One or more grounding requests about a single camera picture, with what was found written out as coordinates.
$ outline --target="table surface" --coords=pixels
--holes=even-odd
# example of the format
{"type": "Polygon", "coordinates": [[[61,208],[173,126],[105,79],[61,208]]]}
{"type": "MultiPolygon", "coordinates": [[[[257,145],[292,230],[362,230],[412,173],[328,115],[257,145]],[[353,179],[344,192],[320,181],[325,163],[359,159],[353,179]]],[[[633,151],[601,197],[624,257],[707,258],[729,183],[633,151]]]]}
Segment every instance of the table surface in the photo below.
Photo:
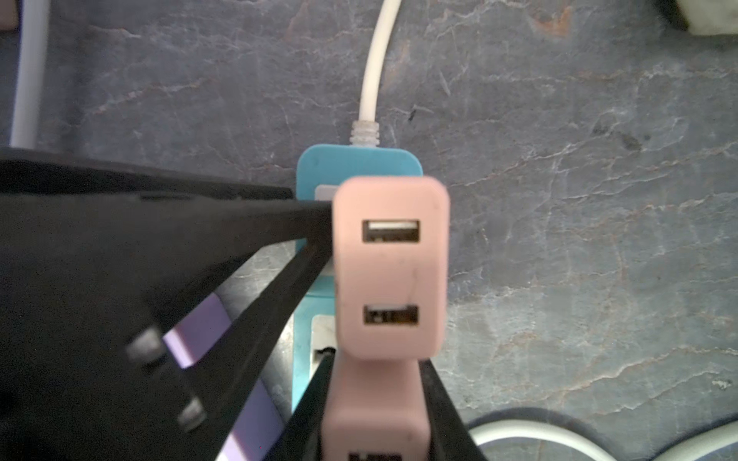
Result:
{"type": "MultiPolygon", "coordinates": [[[[348,141],[380,5],[53,3],[39,148],[283,186],[307,147],[348,141]]],[[[17,46],[0,35],[2,142],[17,46]]],[[[672,30],[650,1],[406,0],[377,114],[451,195],[434,362],[464,421],[549,419],[645,460],[735,413],[737,101],[738,38],[672,30]]],[[[230,310],[291,252],[221,287],[230,310]]],[[[284,412],[291,338],[264,375],[284,412]]]]}

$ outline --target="pink plastic casing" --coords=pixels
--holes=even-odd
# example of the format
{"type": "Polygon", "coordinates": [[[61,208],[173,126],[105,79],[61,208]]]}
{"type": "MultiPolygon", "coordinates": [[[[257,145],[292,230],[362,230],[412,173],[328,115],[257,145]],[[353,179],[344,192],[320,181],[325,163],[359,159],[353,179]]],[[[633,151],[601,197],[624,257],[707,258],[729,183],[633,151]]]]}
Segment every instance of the pink plastic casing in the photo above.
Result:
{"type": "Polygon", "coordinates": [[[426,461],[430,423],[418,362],[359,361],[339,351],[320,431],[323,461],[352,453],[426,461]]]}
{"type": "Polygon", "coordinates": [[[333,202],[339,347],[364,360],[415,360],[441,349],[446,323],[449,196],[429,176],[360,176],[333,202]],[[364,220],[418,220],[419,242],[366,243],[364,220]],[[366,325],[365,305],[418,306],[417,325],[366,325]]]}

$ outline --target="blue power strip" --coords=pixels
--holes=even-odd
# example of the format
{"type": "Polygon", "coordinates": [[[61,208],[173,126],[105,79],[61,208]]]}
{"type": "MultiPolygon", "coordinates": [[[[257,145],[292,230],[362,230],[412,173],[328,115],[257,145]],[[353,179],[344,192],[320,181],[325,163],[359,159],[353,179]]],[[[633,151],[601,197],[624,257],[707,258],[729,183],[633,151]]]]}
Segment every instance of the blue power strip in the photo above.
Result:
{"type": "MultiPolygon", "coordinates": [[[[321,184],[339,186],[353,176],[422,175],[420,162],[406,150],[319,144],[303,152],[297,162],[297,200],[314,200],[321,184]]],[[[294,312],[292,411],[310,381],[311,327],[319,314],[336,314],[332,276],[320,275],[294,312]]]]}

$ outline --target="curved white cable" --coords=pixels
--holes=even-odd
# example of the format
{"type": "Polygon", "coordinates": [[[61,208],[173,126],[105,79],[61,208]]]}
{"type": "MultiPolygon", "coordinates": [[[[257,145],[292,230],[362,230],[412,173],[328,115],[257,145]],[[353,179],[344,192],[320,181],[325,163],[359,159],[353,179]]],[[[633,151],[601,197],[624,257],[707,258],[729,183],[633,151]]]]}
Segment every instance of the curved white cable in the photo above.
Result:
{"type": "Polygon", "coordinates": [[[551,424],[537,423],[525,420],[502,420],[482,424],[469,431],[477,446],[494,440],[522,437],[525,439],[547,440],[560,443],[586,454],[595,461],[617,461],[594,442],[585,439],[572,431],[552,426],[551,424]]]}
{"type": "Polygon", "coordinates": [[[25,1],[22,19],[21,58],[18,61],[10,145],[14,148],[33,149],[36,146],[38,115],[44,90],[49,0],[25,1]]]}
{"type": "Polygon", "coordinates": [[[395,26],[397,12],[400,9],[401,0],[384,0],[382,9],[374,27],[374,35],[369,46],[367,66],[364,69],[364,82],[362,84],[362,99],[359,102],[359,120],[374,121],[376,116],[376,98],[379,93],[379,78],[382,76],[384,55],[387,53],[387,45],[390,43],[390,35],[395,26]]]}
{"type": "Polygon", "coordinates": [[[687,439],[666,450],[653,461],[694,461],[734,443],[738,443],[738,421],[687,439]]]}
{"type": "MultiPolygon", "coordinates": [[[[572,431],[546,423],[526,420],[502,420],[482,424],[469,431],[477,446],[495,440],[521,437],[560,443],[586,454],[595,461],[617,461],[594,442],[572,431]]],[[[703,432],[670,448],[653,461],[696,461],[701,457],[738,443],[738,421],[703,432]]]]}

